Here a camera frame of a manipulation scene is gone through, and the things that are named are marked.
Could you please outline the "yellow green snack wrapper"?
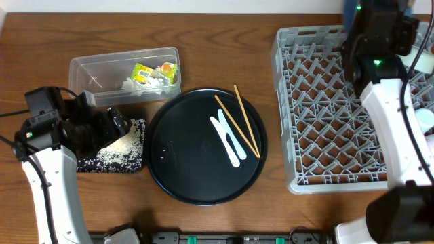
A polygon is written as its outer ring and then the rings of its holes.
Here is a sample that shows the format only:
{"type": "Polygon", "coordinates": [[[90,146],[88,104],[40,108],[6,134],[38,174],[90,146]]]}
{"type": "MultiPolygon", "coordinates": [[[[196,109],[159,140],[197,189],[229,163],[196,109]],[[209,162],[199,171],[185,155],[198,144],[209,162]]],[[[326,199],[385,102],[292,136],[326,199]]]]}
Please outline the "yellow green snack wrapper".
{"type": "Polygon", "coordinates": [[[150,77],[166,79],[170,85],[174,83],[174,77],[178,70],[178,65],[165,62],[155,69],[149,68],[143,64],[136,63],[131,74],[131,79],[146,82],[150,77]]]}

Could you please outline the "wooden chopstick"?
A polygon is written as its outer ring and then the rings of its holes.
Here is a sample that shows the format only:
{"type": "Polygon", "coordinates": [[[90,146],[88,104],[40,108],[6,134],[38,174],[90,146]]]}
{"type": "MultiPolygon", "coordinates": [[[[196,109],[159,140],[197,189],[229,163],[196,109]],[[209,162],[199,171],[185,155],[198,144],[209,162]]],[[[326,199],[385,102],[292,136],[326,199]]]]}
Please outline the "wooden chopstick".
{"type": "Polygon", "coordinates": [[[251,128],[250,121],[248,119],[247,113],[245,111],[245,108],[244,108],[244,105],[243,105],[243,101],[241,99],[241,95],[239,93],[238,87],[237,87],[237,85],[233,85],[233,87],[234,87],[237,99],[239,101],[239,105],[240,105],[241,111],[243,113],[243,116],[244,116],[244,119],[245,119],[245,123],[246,123],[246,125],[248,127],[248,131],[249,131],[250,137],[252,139],[252,143],[253,143],[253,146],[254,146],[254,149],[255,149],[256,156],[258,158],[260,158],[260,152],[259,152],[258,147],[257,147],[256,139],[255,139],[254,133],[252,131],[252,128],[251,128]]]}
{"type": "Polygon", "coordinates": [[[235,122],[234,118],[231,116],[230,112],[226,109],[225,105],[222,103],[222,101],[220,100],[220,98],[217,95],[214,95],[214,97],[217,100],[217,102],[219,103],[219,105],[221,106],[221,108],[223,109],[223,111],[226,113],[227,117],[231,120],[232,124],[235,126],[235,128],[237,129],[237,131],[239,132],[239,134],[241,135],[241,137],[244,139],[244,141],[246,142],[246,144],[250,147],[250,149],[252,150],[252,152],[255,154],[255,156],[257,158],[260,158],[260,155],[258,154],[258,152],[256,152],[256,150],[254,149],[254,147],[250,144],[250,141],[246,138],[245,134],[242,132],[242,130],[240,129],[240,127],[238,126],[238,124],[235,122]]]}

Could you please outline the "white plastic spoon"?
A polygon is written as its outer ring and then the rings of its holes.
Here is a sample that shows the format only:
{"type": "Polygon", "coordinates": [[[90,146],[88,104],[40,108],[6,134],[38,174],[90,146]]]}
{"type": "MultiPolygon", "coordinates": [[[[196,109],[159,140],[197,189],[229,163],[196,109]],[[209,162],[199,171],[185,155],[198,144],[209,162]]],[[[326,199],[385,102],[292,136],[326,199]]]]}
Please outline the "white plastic spoon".
{"type": "Polygon", "coordinates": [[[229,160],[233,167],[238,168],[240,166],[239,159],[233,149],[230,147],[228,141],[226,140],[227,132],[224,130],[223,126],[221,126],[220,122],[214,118],[210,117],[210,121],[212,122],[214,128],[216,129],[218,135],[220,136],[220,139],[222,140],[222,143],[224,145],[224,148],[226,150],[226,153],[229,157],[229,160]]]}

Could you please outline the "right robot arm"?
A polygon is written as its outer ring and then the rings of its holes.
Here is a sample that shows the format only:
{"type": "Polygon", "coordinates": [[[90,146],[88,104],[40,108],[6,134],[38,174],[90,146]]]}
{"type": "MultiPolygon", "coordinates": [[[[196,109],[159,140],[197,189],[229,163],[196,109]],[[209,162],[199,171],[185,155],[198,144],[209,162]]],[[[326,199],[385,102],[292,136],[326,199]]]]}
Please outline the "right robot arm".
{"type": "Polygon", "coordinates": [[[334,229],[336,243],[433,240],[433,153],[413,107],[405,66],[419,20],[409,1],[346,1],[342,65],[367,110],[387,166],[388,191],[363,217],[334,229]]]}

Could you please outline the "light blue rice bowl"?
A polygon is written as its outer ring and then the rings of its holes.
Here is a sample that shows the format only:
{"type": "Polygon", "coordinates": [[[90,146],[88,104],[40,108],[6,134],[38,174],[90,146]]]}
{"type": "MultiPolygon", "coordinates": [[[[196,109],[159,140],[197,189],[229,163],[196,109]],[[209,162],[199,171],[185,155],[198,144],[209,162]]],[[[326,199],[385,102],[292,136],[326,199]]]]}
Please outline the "light blue rice bowl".
{"type": "Polygon", "coordinates": [[[422,133],[427,133],[434,126],[434,114],[431,110],[420,108],[415,111],[415,115],[422,133]]]}

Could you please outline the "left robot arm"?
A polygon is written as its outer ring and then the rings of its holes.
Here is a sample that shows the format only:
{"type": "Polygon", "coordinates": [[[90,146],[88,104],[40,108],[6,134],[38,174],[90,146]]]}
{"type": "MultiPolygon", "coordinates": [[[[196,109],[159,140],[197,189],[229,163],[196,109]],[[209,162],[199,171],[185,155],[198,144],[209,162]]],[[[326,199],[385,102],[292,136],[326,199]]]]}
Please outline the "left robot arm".
{"type": "Polygon", "coordinates": [[[91,243],[77,187],[77,165],[130,132],[116,108],[94,110],[85,93],[64,99],[59,87],[25,94],[31,117],[14,135],[33,194],[40,243],[91,243]]]}

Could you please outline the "dark blue plate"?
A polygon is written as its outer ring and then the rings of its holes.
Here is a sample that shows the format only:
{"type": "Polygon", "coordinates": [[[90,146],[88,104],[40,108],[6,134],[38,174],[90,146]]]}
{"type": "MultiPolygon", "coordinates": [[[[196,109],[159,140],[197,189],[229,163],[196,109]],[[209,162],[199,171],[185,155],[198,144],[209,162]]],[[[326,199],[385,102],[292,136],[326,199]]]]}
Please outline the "dark blue plate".
{"type": "MultiPolygon", "coordinates": [[[[415,0],[398,0],[400,10],[403,10],[405,16],[412,17],[413,5],[415,0]]],[[[345,31],[351,31],[356,13],[362,9],[363,0],[344,0],[343,24],[345,31]]]]}

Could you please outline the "white tissue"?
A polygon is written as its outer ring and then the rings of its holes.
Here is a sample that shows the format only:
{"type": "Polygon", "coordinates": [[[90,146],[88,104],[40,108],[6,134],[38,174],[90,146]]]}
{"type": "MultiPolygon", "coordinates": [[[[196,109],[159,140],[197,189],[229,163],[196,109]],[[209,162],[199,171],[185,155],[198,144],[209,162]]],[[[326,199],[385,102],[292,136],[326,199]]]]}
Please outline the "white tissue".
{"type": "Polygon", "coordinates": [[[139,82],[131,78],[127,78],[123,82],[121,89],[127,92],[131,92],[132,96],[141,96],[145,93],[157,93],[160,94],[163,91],[163,87],[170,83],[163,78],[150,77],[146,82],[139,82]]]}

